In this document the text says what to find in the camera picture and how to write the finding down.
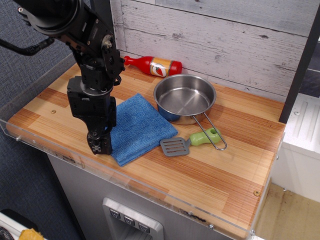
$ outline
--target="red bottle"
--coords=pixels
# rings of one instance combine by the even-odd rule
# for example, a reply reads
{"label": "red bottle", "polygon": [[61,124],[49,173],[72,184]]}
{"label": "red bottle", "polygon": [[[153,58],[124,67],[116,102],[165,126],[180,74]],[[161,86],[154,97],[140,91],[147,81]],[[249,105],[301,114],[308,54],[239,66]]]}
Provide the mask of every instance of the red bottle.
{"label": "red bottle", "polygon": [[179,61],[166,60],[154,56],[143,56],[140,58],[124,57],[125,65],[134,65],[145,74],[151,74],[159,77],[168,77],[180,74],[182,63]]}

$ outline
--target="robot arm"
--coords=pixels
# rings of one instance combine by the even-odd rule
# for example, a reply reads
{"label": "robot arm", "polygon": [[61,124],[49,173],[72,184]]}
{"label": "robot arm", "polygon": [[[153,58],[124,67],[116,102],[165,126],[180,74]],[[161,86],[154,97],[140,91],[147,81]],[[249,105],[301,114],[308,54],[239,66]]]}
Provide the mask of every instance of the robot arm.
{"label": "robot arm", "polygon": [[72,50],[81,70],[67,87],[72,115],[85,122],[92,152],[110,155],[110,132],[116,126],[116,100],[110,93],[125,70],[112,31],[83,0],[14,1],[28,25]]}

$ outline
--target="toy spatula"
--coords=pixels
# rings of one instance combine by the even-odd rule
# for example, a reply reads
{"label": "toy spatula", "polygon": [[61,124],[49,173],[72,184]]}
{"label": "toy spatula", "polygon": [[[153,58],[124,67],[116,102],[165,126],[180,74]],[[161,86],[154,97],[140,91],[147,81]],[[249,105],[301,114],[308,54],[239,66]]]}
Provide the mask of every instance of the toy spatula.
{"label": "toy spatula", "polygon": [[[206,133],[215,144],[221,140],[214,128],[207,129]],[[193,133],[186,141],[182,137],[167,138],[160,141],[163,153],[168,157],[187,155],[190,152],[190,145],[198,146],[209,143],[211,142],[204,132]]]}

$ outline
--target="bottle label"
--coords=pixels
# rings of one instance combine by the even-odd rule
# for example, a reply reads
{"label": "bottle label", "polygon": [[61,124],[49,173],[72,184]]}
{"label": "bottle label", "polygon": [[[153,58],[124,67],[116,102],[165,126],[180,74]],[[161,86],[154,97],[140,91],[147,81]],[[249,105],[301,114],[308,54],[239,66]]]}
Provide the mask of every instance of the bottle label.
{"label": "bottle label", "polygon": [[154,57],[150,63],[150,74],[167,77],[169,75],[169,69],[173,61]]}

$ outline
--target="blue towel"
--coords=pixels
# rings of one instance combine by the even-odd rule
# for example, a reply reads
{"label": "blue towel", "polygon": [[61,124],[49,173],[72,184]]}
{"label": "blue towel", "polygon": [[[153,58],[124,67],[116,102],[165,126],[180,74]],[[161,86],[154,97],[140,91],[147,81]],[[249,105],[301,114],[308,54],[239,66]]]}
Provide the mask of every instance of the blue towel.
{"label": "blue towel", "polygon": [[111,156],[122,167],[160,145],[178,131],[141,94],[119,104],[111,131]]}

